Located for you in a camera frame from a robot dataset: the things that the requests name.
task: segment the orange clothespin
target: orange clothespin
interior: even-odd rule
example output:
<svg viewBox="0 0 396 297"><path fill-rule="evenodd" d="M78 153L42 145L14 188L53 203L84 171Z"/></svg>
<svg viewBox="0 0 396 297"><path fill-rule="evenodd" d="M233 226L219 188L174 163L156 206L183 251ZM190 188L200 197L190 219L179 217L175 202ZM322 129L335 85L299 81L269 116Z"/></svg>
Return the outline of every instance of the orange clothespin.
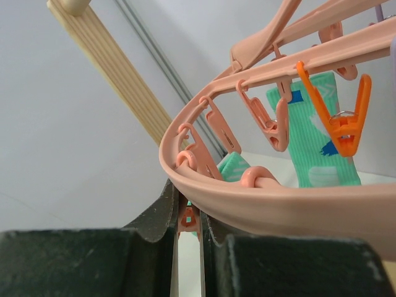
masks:
<svg viewBox="0 0 396 297"><path fill-rule="evenodd" d="M209 126L216 133L217 137L221 140L228 153L232 152L242 152L242 148L239 145L239 142L236 140L236 137L232 133L229 125L227 124L225 118L223 117L220 110L217 108L213 100L209 96L203 96L200 98L199 103L203 101L206 102L205 108L208 106L211 107L211 111L206 114L206 121Z"/></svg>
<svg viewBox="0 0 396 297"><path fill-rule="evenodd" d="M318 31L318 35L319 35L319 39L321 40L321 43L325 43L330 40L334 40L336 38L342 37L343 36L342 23L337 22L328 27L325 27ZM354 80L358 76L358 69L356 68L356 65L347 65L344 67L340 67L334 69L334 72L345 80Z"/></svg>
<svg viewBox="0 0 396 297"><path fill-rule="evenodd" d="M276 43L273 44L273 51L275 53L275 58L272 59L271 61L275 61L286 56L285 54L280 54L279 47ZM292 82L293 81L291 79L285 79L277 82L277 87L279 90L280 97L286 99L287 102L290 102L291 99L293 98L290 88Z"/></svg>
<svg viewBox="0 0 396 297"><path fill-rule="evenodd" d="M244 80L240 80L236 83L236 91L271 146L278 152L284 152L289 145L289 113L286 99L281 98L279 100L275 111L276 119L271 119L257 97L250 99L246 95L245 92L247 92L248 88L245 87L245 90L243 89L243 82Z"/></svg>
<svg viewBox="0 0 396 297"><path fill-rule="evenodd" d="M304 69L304 63L301 61L298 62L296 68L335 148L341 156L352 157L358 150L361 133L366 120L371 93L370 76L363 74L360 78L355 111L342 111L331 116L321 94L309 80L309 74L308 71Z"/></svg>
<svg viewBox="0 0 396 297"><path fill-rule="evenodd" d="M200 138L198 132L195 130L194 126L190 123L184 123L179 126L178 133L182 133L183 130L186 134L185 139L188 139L187 132L190 130L191 136L194 139L194 143L190 144L186 147L186 151L190 151L194 156L196 164L197 172L203 175L208 176L209 178L219 179L220 181L223 180L222 175L220 174L216 163L214 162L208 148L206 147L204 141Z"/></svg>

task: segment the white wall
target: white wall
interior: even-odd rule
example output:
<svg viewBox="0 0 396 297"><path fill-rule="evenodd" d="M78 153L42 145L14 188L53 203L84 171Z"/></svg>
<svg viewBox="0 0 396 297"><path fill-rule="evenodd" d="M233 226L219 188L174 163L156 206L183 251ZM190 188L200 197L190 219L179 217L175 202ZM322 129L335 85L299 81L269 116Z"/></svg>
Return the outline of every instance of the white wall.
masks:
<svg viewBox="0 0 396 297"><path fill-rule="evenodd" d="M113 1L92 6L171 116L182 108ZM0 230L123 226L161 193L158 147L46 7L0 10Z"/></svg>
<svg viewBox="0 0 396 297"><path fill-rule="evenodd" d="M127 1L138 10L192 93L197 93L228 67L231 46L265 27L280 3L269 0ZM302 1L292 21L323 2ZM396 1L385 3L383 8L385 16L396 14ZM344 32L354 32L375 21L376 14L371 9L344 21ZM315 43L319 43L317 34L282 47L281 53L295 53ZM373 88L361 144L355 156L356 166L361 171L396 176L395 96L392 94L389 59L360 64L358 70L360 74L371 75ZM342 110L355 107L358 81L347 82L337 76ZM265 92L272 87L262 87L257 93L268 110ZM245 151L288 157L287 153L272 150L235 94L223 95L216 103Z"/></svg>

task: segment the teal fabric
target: teal fabric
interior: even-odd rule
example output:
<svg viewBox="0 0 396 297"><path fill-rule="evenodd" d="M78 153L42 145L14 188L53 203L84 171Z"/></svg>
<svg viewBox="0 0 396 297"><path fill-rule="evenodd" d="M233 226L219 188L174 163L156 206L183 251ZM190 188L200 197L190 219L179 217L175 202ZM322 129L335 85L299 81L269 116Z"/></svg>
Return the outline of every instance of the teal fabric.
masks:
<svg viewBox="0 0 396 297"><path fill-rule="evenodd" d="M242 178L242 174L250 167L247 161L237 152L232 152L230 155L220 164L218 170L222 174L224 181L229 183L233 181L239 181Z"/></svg>
<svg viewBox="0 0 396 297"><path fill-rule="evenodd" d="M311 77L331 115L339 111L337 85L333 72ZM288 150L297 172L299 187L360 185L351 158L341 157L325 131L302 83L291 85L293 99L288 104L290 143ZM278 88L267 92L273 110L280 100Z"/></svg>

